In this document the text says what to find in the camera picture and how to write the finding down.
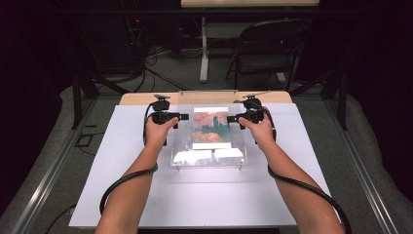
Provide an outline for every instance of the black curtain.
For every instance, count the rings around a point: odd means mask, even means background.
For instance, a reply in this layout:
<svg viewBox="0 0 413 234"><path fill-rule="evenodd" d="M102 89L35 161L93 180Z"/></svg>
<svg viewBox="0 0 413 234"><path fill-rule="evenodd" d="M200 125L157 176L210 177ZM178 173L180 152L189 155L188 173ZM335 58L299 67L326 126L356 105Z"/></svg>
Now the black curtain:
<svg viewBox="0 0 413 234"><path fill-rule="evenodd" d="M413 202L413 4L393 1L351 70L349 93L361 104L383 165Z"/></svg>
<svg viewBox="0 0 413 234"><path fill-rule="evenodd" d="M55 125L71 85L58 41L36 5L0 6L0 214L13 200Z"/></svg>

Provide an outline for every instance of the hand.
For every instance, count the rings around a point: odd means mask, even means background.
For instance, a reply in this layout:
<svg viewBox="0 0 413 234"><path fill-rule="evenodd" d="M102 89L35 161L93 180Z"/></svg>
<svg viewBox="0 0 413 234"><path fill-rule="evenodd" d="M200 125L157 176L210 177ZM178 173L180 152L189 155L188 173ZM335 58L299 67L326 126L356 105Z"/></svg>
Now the hand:
<svg viewBox="0 0 413 234"><path fill-rule="evenodd" d="M239 122L251 131L252 137L254 137L260 148L262 145L275 142L273 137L273 127L267 113L264 112L264 119L258 124L254 124L243 117L240 117Z"/></svg>
<svg viewBox="0 0 413 234"><path fill-rule="evenodd" d="M152 116L146 122L146 145L150 144L162 148L167 139L168 130L178 123L178 118L174 117L165 124L158 125L152 121Z"/></svg>

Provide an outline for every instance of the chair leg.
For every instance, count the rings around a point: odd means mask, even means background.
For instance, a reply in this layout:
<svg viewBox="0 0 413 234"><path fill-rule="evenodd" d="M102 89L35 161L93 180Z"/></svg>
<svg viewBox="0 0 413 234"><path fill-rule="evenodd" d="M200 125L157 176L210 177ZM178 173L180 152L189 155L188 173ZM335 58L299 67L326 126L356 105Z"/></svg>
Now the chair leg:
<svg viewBox="0 0 413 234"><path fill-rule="evenodd" d="M228 77L230 76L230 72L232 71L233 65L234 65L234 59L231 60L230 68L228 68L227 75L225 76L225 80L228 80Z"/></svg>
<svg viewBox="0 0 413 234"><path fill-rule="evenodd" d="M289 88L291 87L291 84L294 81L295 72L297 71L298 61L299 61L299 57L297 55L294 55L294 58L292 59L292 67L289 71L288 80L286 82L286 87L285 87L285 90L287 92L289 92Z"/></svg>
<svg viewBox="0 0 413 234"><path fill-rule="evenodd" d="M237 68L235 69L235 74L234 74L234 90L238 89L238 70Z"/></svg>

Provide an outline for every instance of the table leg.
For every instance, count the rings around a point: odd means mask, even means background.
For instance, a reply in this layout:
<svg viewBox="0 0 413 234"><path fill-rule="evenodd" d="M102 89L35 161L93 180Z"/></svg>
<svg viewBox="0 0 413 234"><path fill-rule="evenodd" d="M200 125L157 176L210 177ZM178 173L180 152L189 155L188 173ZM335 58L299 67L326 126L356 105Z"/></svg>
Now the table leg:
<svg viewBox="0 0 413 234"><path fill-rule="evenodd" d="M206 23L205 18L203 18L202 33L203 33L203 59L201 63L200 82L206 83L207 82L208 57L207 57L207 23Z"/></svg>

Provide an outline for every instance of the finger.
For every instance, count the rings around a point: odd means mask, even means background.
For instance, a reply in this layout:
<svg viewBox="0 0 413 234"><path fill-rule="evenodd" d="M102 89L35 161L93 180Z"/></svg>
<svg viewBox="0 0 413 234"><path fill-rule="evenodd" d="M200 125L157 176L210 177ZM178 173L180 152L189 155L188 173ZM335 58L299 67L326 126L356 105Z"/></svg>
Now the finger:
<svg viewBox="0 0 413 234"><path fill-rule="evenodd" d="M179 122L179 119L177 117L173 117L169 121L167 121L164 125L165 127L167 127L167 129L170 129L178 122Z"/></svg>
<svg viewBox="0 0 413 234"><path fill-rule="evenodd" d="M243 117L240 117L238 119L238 122L240 122L241 125L243 125L244 127L248 128L248 129L250 129L252 127L252 124L253 124L253 123L251 123L250 121L246 120Z"/></svg>

